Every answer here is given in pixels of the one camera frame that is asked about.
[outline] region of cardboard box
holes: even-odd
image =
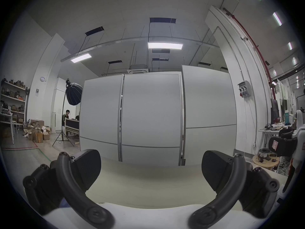
[[[39,120],[39,121],[37,121],[37,123],[38,123],[40,129],[44,126],[44,121],[43,120]]]
[[[32,126],[36,126],[36,124],[37,124],[37,120],[31,120],[31,125]]]
[[[41,130],[46,131],[47,133],[49,133],[49,135],[51,133],[51,128],[47,125],[44,125]]]
[[[43,134],[42,133],[35,133],[36,143],[43,143]]]
[[[36,130],[35,129],[28,129],[27,130],[28,134],[29,134],[29,140],[36,140]]]
[[[43,132],[43,133],[42,133],[42,136],[43,136],[43,139],[44,139],[44,140],[50,140],[50,135],[49,135],[49,133]]]

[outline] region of softbox light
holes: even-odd
[[[78,105],[81,102],[83,88],[77,83],[71,83],[69,78],[66,80],[66,96],[70,105]]]

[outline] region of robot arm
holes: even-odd
[[[74,157],[62,152],[50,167],[41,165],[31,176],[24,178],[29,203],[41,215],[46,215],[59,208],[65,198],[71,208],[95,228],[116,227],[122,218],[113,216],[109,209],[94,203],[85,194],[100,170],[101,159],[97,150],[82,151]],[[202,159],[202,173],[217,196],[206,206],[187,215],[185,224],[189,228],[211,227],[230,211],[237,200],[244,211],[257,218],[269,214],[279,183],[262,168],[253,169],[251,164],[246,164],[242,155],[231,157],[218,151],[207,151]],[[134,216],[137,217],[138,213],[141,217],[141,211],[135,210]],[[145,221],[143,223],[142,228],[146,228]]]

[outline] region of air conditioner unit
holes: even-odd
[[[127,72],[128,74],[143,74],[148,73],[149,69],[146,64],[132,64]]]
[[[128,74],[143,74],[148,73],[148,69],[139,69],[139,70],[127,70]]]

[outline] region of white partition panel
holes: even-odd
[[[117,161],[119,160],[117,144],[102,143],[96,140],[91,140],[83,137],[79,137],[79,140],[81,143],[81,150],[96,149],[101,155],[101,157]]]
[[[236,141],[236,106],[230,75],[182,66],[185,90],[185,165],[201,164],[207,150],[232,155]]]
[[[115,160],[118,160],[118,116],[122,83],[123,75],[85,81],[80,113],[82,150],[99,147],[101,156],[111,158],[114,154],[109,151],[111,148],[116,153]]]
[[[180,147],[181,129],[179,75],[125,75],[122,145]]]
[[[188,128],[185,136],[185,165],[198,165],[201,164],[203,154],[207,150],[233,155],[236,125]]]
[[[124,163],[147,166],[178,166],[180,148],[131,147],[122,145]]]
[[[230,75],[182,66],[186,128],[236,124],[236,106]]]

